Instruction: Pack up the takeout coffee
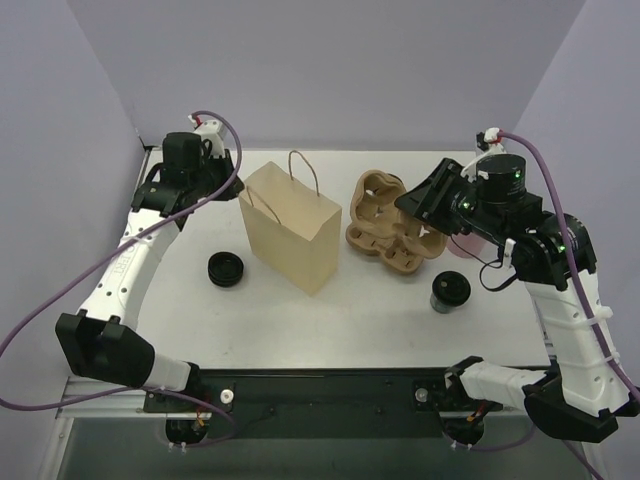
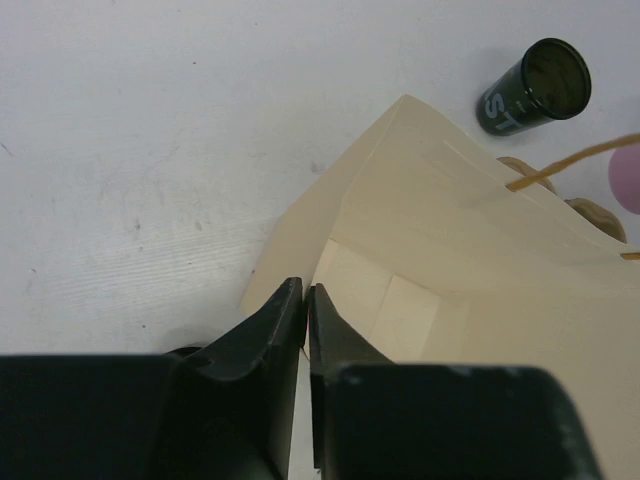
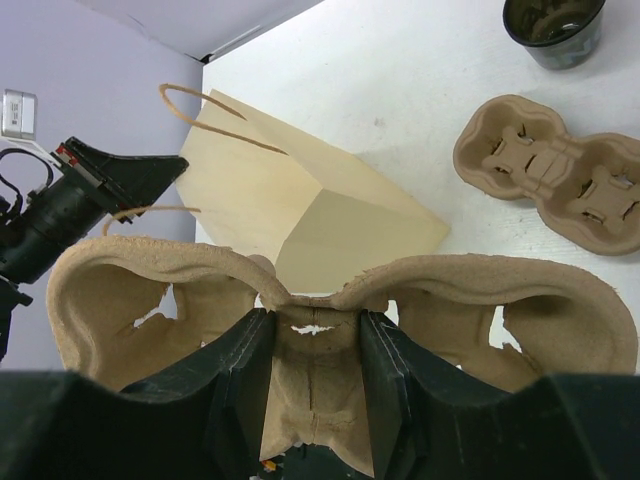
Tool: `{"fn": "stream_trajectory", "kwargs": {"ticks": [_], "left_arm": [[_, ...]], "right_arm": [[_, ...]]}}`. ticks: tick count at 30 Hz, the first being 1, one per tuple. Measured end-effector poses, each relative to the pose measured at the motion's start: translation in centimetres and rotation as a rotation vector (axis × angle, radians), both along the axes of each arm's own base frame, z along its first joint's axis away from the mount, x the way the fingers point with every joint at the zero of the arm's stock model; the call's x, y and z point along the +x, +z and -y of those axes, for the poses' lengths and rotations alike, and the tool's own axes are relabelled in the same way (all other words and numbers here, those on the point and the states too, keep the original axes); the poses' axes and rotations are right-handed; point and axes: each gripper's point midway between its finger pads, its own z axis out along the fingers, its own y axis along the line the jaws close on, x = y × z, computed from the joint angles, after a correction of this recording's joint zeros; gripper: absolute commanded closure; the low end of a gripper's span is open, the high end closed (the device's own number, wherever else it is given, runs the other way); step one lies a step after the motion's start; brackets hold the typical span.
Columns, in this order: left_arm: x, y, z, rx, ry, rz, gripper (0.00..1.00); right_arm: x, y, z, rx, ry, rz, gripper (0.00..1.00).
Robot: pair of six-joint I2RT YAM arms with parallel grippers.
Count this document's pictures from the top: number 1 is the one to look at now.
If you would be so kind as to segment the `beige paper bag with handles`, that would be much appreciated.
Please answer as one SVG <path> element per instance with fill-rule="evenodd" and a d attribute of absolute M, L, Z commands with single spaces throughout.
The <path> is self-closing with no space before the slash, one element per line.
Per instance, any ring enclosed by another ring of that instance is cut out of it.
<path fill-rule="evenodd" d="M 287 168 L 268 162 L 244 181 L 239 204 L 252 253 L 308 295 L 319 292 L 336 272 L 342 207 L 326 197 L 318 178 L 308 187 Z"/>

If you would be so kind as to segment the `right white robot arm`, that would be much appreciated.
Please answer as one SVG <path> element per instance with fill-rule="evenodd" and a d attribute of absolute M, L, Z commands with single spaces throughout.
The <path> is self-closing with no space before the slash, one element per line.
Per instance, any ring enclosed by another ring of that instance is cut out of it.
<path fill-rule="evenodd" d="M 474 179 L 443 159 L 396 207 L 447 236 L 473 233 L 496 246 L 505 267 L 524 284 L 555 359 L 546 371 L 491 364 L 471 356 L 445 374 L 446 401 L 474 400 L 523 410 L 546 435 L 600 443 L 620 416 L 636 416 L 639 402 L 611 366 L 617 353 L 600 302 L 596 257 L 586 227 L 543 208 L 527 191 L 526 161 L 514 154 L 480 160 Z"/>

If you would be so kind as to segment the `black cup lid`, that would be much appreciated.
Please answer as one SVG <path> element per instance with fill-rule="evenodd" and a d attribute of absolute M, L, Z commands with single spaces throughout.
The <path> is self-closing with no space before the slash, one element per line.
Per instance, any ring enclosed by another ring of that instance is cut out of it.
<path fill-rule="evenodd" d="M 460 302 L 463 305 L 471 296 L 471 284 L 460 272 L 443 271 L 434 278 L 432 293 L 448 302 Z"/>

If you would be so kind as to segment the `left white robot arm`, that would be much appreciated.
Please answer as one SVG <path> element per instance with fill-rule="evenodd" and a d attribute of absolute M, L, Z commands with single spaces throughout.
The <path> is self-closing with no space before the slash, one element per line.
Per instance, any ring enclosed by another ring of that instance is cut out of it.
<path fill-rule="evenodd" d="M 207 197 L 236 198 L 244 185 L 223 143 L 222 126 L 171 132 L 162 159 L 136 189 L 118 253 L 75 314 L 55 333 L 73 374 L 131 388 L 167 390 L 190 411 L 201 403 L 197 365 L 158 353 L 137 332 L 139 313 L 158 266 L 195 206 Z"/>

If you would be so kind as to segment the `dark translucent cup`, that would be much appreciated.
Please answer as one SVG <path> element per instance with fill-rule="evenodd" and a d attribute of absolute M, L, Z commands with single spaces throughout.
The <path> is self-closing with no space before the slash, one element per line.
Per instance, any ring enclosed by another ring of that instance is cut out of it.
<path fill-rule="evenodd" d="M 439 314 L 450 314 L 453 311 L 459 309 L 462 304 L 460 302 L 448 302 L 446 299 L 432 293 L 430 296 L 431 308 Z"/>

